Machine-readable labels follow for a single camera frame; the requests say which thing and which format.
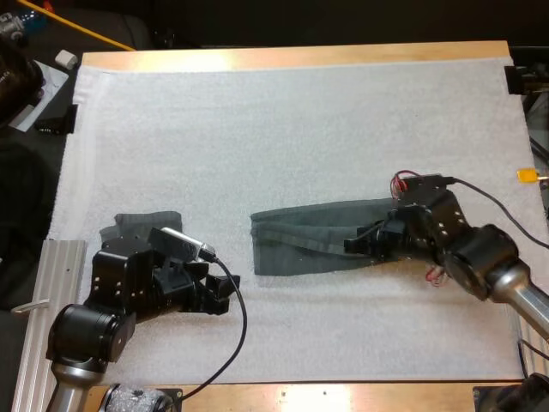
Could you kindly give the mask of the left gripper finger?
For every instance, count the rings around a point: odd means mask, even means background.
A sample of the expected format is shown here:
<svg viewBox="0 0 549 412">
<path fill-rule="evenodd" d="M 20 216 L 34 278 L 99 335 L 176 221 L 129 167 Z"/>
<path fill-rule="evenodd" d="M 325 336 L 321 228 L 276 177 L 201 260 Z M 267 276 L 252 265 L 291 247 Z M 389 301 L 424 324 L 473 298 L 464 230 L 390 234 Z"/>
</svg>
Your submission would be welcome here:
<svg viewBox="0 0 549 412">
<path fill-rule="evenodd" d="M 220 316 L 228 312 L 229 305 L 230 300 L 228 298 L 218 299 L 215 297 L 203 296 L 193 300 L 187 308 L 187 312 Z"/>
<path fill-rule="evenodd" d="M 229 278 L 228 276 L 207 275 L 205 286 L 217 300 L 228 299 L 234 293 L 235 288 L 239 288 L 240 276 Z"/>
</svg>

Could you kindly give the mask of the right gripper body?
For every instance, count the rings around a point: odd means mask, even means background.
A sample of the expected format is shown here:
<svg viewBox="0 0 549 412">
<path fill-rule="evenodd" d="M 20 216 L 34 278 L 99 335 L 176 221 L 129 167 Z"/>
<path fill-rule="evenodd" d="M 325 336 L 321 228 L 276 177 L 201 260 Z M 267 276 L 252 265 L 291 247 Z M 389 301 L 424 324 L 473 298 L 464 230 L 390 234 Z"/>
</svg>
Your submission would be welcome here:
<svg viewBox="0 0 549 412">
<path fill-rule="evenodd" d="M 402 221 L 405 256 L 441 263 L 451 244 L 468 231 L 468 223 L 449 186 L 453 177 L 441 174 L 396 173 L 389 187 L 394 208 L 389 219 Z"/>
</svg>

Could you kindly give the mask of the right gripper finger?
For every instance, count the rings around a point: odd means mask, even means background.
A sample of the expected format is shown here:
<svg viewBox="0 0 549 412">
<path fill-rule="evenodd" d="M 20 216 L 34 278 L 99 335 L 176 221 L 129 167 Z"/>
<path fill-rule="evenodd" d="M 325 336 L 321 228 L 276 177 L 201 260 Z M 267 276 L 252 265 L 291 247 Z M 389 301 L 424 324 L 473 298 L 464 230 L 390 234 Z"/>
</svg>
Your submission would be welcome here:
<svg viewBox="0 0 549 412">
<path fill-rule="evenodd" d="M 392 233 L 402 233 L 402 221 L 397 219 L 386 219 L 359 227 L 357 229 L 357 240 L 380 240 L 385 239 Z"/>
<path fill-rule="evenodd" d="M 344 240 L 345 253 L 364 255 L 372 260 L 396 260 L 398 242 L 384 234 L 368 234 L 365 237 Z"/>
</svg>

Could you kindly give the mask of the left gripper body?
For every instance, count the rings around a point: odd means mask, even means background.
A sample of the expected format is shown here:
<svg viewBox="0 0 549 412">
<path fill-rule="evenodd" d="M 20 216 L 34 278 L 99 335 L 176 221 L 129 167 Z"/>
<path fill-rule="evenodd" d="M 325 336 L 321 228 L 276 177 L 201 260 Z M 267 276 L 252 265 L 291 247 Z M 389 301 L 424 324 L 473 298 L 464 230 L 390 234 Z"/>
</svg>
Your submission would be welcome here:
<svg viewBox="0 0 549 412">
<path fill-rule="evenodd" d="M 85 305 L 138 321 L 187 312 L 193 300 L 214 297 L 202 282 L 208 265 L 194 261 L 195 251 L 168 234 L 107 240 L 94 255 Z"/>
</svg>

